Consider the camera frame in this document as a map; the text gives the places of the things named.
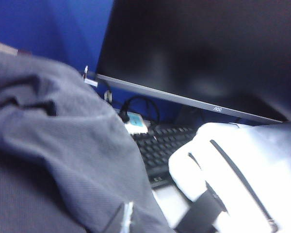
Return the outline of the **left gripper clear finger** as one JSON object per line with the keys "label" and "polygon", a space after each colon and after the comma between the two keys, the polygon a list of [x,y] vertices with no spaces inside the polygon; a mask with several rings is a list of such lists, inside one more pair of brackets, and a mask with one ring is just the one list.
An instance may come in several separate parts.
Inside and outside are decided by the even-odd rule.
{"label": "left gripper clear finger", "polygon": [[131,219],[133,214],[134,202],[124,204],[123,218],[121,222],[121,233],[130,233]]}

